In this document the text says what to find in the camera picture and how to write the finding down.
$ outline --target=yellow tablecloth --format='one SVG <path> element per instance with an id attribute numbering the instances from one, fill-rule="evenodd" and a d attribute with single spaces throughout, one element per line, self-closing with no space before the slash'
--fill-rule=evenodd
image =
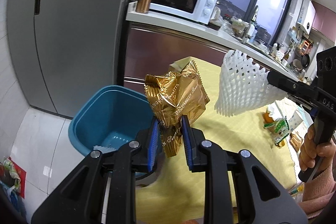
<path id="1" fill-rule="evenodd" d="M 285 188 L 293 187 L 296 176 L 288 146 L 276 147 L 263 128 L 262 112 L 266 111 L 266 106 L 234 117 L 217 114 L 214 104 L 218 97 L 221 68 L 193 57 L 179 60 L 175 66 L 183 68 L 190 60 L 196 61 L 210 98 L 206 111 L 192 127 L 202 130 L 206 139 L 225 150 L 250 150 Z M 165 160 L 161 175 L 154 183 L 136 190 L 137 219 L 150 224 L 180 224 L 201 218 L 204 213 L 204 183 L 204 173 L 189 171 L 182 145 L 175 157 Z M 232 179 L 230 183 L 232 204 L 236 206 Z"/>

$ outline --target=white foam in bin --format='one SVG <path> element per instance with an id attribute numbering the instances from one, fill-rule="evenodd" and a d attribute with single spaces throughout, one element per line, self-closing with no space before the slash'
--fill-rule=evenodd
<path id="1" fill-rule="evenodd" d="M 252 58 L 230 50 L 223 59 L 219 76 L 219 95 L 215 110 L 234 116 L 282 100 L 287 93 L 270 85 L 265 68 L 253 64 Z"/>

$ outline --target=blue trash bin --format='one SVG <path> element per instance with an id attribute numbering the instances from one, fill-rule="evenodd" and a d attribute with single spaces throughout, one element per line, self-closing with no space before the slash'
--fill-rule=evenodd
<path id="1" fill-rule="evenodd" d="M 119 149 L 151 126 L 153 112 L 145 95 L 110 85 L 100 89 L 76 114 L 68 134 L 83 155 L 95 145 Z"/>

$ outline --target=human hand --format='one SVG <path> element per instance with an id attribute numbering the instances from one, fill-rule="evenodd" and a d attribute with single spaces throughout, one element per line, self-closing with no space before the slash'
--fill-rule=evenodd
<path id="1" fill-rule="evenodd" d="M 301 146 L 301 152 L 299 155 L 299 163 L 301 170 L 306 171 L 308 168 L 314 168 L 316 155 L 324 157 L 318 169 L 318 172 L 321 173 L 332 163 L 336 152 L 336 145 L 334 141 L 331 140 L 329 143 L 323 143 L 316 146 L 313 141 L 314 135 L 314 124 L 312 124 L 308 129 L 308 133 L 304 137 L 304 143 Z"/>

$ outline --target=white water heater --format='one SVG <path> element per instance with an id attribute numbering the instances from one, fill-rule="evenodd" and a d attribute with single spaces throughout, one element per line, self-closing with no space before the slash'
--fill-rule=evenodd
<path id="1" fill-rule="evenodd" d="M 297 24 L 301 26 L 306 34 L 310 33 L 315 14 L 313 3 L 310 0 L 303 0 Z"/>

